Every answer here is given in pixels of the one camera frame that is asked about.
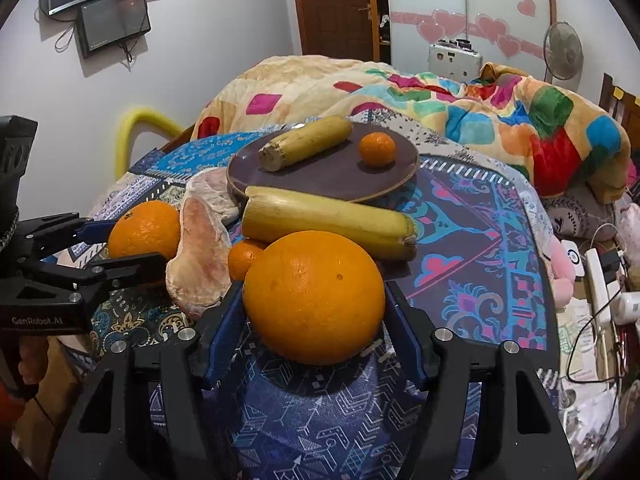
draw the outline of blue patterned cloth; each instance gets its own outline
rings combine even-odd
[[[281,124],[273,124],[255,132],[238,132],[188,142],[158,160],[145,174],[186,184],[199,171],[226,166],[231,157],[249,142],[281,128]]]
[[[415,177],[376,205],[401,210],[418,226],[416,258],[384,271],[415,308],[464,338],[514,339],[544,353],[541,268],[511,182],[458,160],[423,157]],[[242,238],[240,224],[230,236],[232,243]],[[470,465],[480,393],[480,384],[470,384],[452,478]],[[223,475],[276,480],[394,480],[426,400],[384,330],[347,362],[305,367],[271,352],[250,323],[228,374],[203,396],[204,428]],[[151,410],[162,424],[160,387]]]
[[[145,156],[142,156],[140,160],[138,160],[133,166],[129,168],[129,173],[133,173],[136,175],[141,175],[145,173],[146,170],[151,168],[158,160],[163,158],[166,155],[165,152],[158,150],[157,148],[152,149]]]

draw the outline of small orange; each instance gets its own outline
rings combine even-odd
[[[227,263],[231,280],[244,280],[247,271],[262,254],[267,244],[245,238],[231,247]]]
[[[362,137],[358,150],[364,163],[372,168],[382,168],[396,160],[396,143],[383,132],[373,132]]]
[[[302,231],[264,250],[246,274],[242,302],[271,350],[302,364],[331,365],[376,335],[385,289],[375,262],[358,244]]]
[[[109,235],[110,258],[160,253],[171,260],[180,243],[180,213],[167,202],[149,200],[130,209]]]

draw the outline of pink heart sticker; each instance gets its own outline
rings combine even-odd
[[[444,38],[445,29],[437,23],[429,23],[427,20],[418,23],[418,34],[420,34],[429,43],[436,43]]]
[[[476,25],[482,31],[490,43],[495,43],[498,36],[506,36],[509,33],[509,24],[503,20],[494,20],[486,14],[478,14]]]
[[[520,14],[534,17],[536,15],[536,3],[533,0],[522,0],[518,4]]]
[[[433,20],[444,27],[449,39],[455,38],[464,32],[466,28],[466,17],[464,14],[449,14],[446,10],[436,9],[431,13]]]
[[[522,49],[522,44],[512,36],[498,36],[498,48],[506,57],[513,57]]]

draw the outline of wooden door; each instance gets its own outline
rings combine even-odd
[[[373,60],[369,0],[296,0],[304,54]]]

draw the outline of wooden plate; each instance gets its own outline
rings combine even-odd
[[[345,142],[270,173],[260,166],[258,150],[283,132],[256,139],[234,155],[226,168],[226,176],[235,193],[245,196],[247,186],[268,186],[364,202],[402,186],[418,169],[418,150],[410,140],[375,124],[353,123],[353,131]],[[358,143],[371,132],[385,132],[395,141],[396,161],[391,166],[376,170],[365,166],[360,159]]]

